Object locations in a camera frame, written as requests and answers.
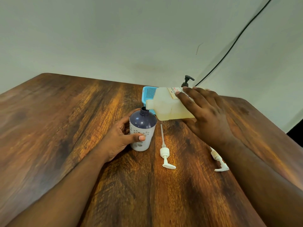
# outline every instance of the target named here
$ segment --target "bottle opening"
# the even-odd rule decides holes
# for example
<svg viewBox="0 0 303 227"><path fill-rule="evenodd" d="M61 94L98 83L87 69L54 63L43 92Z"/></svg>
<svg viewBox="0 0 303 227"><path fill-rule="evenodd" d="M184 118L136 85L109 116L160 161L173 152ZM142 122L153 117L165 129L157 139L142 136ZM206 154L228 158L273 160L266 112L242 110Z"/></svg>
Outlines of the bottle opening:
<svg viewBox="0 0 303 227"><path fill-rule="evenodd" d="M141 107L140 114L146 116L149 114L149 110L147 110L146 107Z"/></svg>

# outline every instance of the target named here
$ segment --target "purple bottle top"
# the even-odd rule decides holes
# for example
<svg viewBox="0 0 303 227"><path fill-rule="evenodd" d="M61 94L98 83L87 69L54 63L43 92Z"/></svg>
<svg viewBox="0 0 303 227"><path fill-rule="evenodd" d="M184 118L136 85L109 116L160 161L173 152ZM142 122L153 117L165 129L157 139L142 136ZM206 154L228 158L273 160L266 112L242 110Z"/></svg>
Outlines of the purple bottle top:
<svg viewBox="0 0 303 227"><path fill-rule="evenodd" d="M140 111L136 111L131 115L129 121L135 127L148 129L156 125L157 118L146 107L142 107Z"/></svg>

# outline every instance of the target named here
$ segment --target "forearm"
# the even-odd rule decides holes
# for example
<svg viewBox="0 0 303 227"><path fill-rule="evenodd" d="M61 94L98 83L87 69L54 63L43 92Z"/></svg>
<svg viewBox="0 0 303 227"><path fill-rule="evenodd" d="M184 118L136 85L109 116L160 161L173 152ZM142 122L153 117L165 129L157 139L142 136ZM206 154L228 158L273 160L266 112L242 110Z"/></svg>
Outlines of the forearm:
<svg viewBox="0 0 303 227"><path fill-rule="evenodd" d="M299 188L240 141L217 152L267 226L303 226L303 192Z"/></svg>
<svg viewBox="0 0 303 227"><path fill-rule="evenodd" d="M9 223L13 226L76 226L98 174L107 161L100 143L66 177Z"/></svg>

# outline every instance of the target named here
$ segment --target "wood grain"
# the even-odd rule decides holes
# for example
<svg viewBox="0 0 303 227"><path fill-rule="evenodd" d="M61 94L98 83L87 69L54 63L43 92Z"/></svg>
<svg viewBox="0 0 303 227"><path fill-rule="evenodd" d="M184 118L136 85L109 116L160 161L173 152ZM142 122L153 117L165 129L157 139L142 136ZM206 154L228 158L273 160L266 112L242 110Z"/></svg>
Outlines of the wood grain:
<svg viewBox="0 0 303 227"><path fill-rule="evenodd" d="M0 227L68 174L108 128L140 107L140 85L51 73L0 95ZM225 98L233 133L302 189L302 149L248 102ZM230 171L178 120L150 148L129 147L104 165L79 226L264 226Z"/></svg>

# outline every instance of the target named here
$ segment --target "basket sticker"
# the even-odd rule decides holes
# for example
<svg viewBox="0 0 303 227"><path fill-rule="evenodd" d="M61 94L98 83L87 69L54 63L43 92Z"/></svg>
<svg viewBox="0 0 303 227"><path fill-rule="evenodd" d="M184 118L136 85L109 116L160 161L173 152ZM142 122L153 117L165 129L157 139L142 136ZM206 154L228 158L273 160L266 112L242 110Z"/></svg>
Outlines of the basket sticker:
<svg viewBox="0 0 303 227"><path fill-rule="evenodd" d="M188 96L188 94L186 94L186 93L183 91L182 87L168 87L167 89L169 90L169 92L170 92L170 94L172 95L172 98L173 98L173 99L178 99L178 97L176 97L176 95L175 95L176 92L182 92L182 93L184 93L185 95Z"/></svg>

